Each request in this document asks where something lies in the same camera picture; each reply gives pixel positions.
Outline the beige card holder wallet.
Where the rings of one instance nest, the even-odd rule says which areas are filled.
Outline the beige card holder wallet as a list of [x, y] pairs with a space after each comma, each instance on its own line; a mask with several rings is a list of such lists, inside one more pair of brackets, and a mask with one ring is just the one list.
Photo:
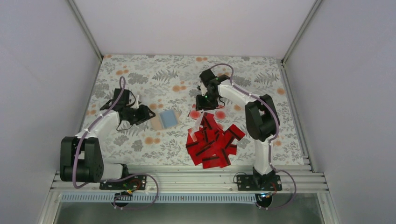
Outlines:
[[173, 109], [156, 112], [155, 117], [149, 121], [151, 128], [158, 131], [173, 128], [180, 123], [179, 114]]

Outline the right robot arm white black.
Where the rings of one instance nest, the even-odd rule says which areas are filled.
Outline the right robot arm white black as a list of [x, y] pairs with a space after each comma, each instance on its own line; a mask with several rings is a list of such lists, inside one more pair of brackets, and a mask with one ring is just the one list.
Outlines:
[[231, 77], [218, 77], [210, 69], [204, 70], [199, 79], [201, 94], [196, 96], [198, 111], [215, 109], [219, 98], [226, 98], [245, 108], [247, 132], [255, 143], [253, 184], [259, 190], [266, 189], [275, 178], [269, 142], [279, 131], [279, 118], [272, 97], [253, 94], [236, 84]]

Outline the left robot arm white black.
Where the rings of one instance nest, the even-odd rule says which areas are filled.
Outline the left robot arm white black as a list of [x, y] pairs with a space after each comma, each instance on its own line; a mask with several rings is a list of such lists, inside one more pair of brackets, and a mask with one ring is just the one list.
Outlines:
[[64, 182], [96, 183], [111, 181], [118, 189], [130, 183], [127, 166], [105, 162], [102, 151], [109, 133], [126, 121], [130, 126], [139, 125], [155, 117], [155, 113], [137, 99], [130, 101], [132, 92], [116, 88], [113, 99], [102, 107], [99, 119], [75, 136], [64, 137], [60, 148], [60, 178]]

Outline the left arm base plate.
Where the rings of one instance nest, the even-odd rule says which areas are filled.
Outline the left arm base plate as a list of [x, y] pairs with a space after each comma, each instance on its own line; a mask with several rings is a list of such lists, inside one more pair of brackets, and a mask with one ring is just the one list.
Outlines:
[[121, 182], [102, 182], [100, 190], [144, 190], [146, 187], [147, 176], [137, 175]]

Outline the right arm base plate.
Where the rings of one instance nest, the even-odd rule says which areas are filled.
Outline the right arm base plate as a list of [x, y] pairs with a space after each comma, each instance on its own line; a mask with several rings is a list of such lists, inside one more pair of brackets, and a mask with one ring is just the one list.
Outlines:
[[239, 191], [282, 191], [282, 182], [279, 175], [256, 178], [253, 175], [237, 175], [237, 188]]

